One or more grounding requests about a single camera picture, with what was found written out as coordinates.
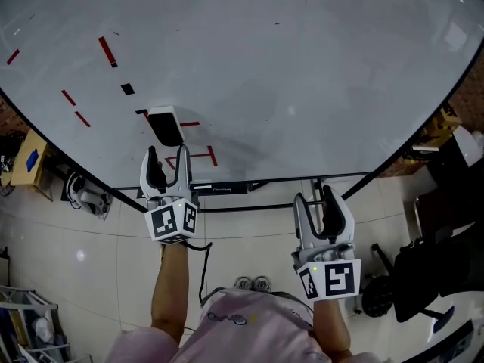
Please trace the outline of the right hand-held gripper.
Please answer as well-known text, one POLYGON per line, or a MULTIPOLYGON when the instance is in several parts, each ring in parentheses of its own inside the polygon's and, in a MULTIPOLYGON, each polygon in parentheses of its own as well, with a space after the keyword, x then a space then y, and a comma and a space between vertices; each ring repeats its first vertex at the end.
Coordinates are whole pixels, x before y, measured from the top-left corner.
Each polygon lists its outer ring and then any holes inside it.
POLYGON ((293 200, 299 250, 292 252, 294 268, 309 301, 343 299, 360 291, 361 260, 356 259, 355 220, 346 201, 330 186, 322 187, 327 204, 323 230, 315 230, 309 205, 301 193, 293 200))

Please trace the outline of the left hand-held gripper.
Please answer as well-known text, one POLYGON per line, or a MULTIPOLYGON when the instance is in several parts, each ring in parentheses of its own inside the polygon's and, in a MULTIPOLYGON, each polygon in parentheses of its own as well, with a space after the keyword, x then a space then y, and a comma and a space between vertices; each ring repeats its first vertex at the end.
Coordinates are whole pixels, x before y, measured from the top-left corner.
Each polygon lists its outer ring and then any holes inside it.
POLYGON ((195 237, 198 207, 192 201, 191 180, 191 158, 184 144, 178 149, 175 178, 169 184, 156 148, 148 148, 141 164, 140 187, 147 203, 144 218, 152 241, 171 245, 195 237))

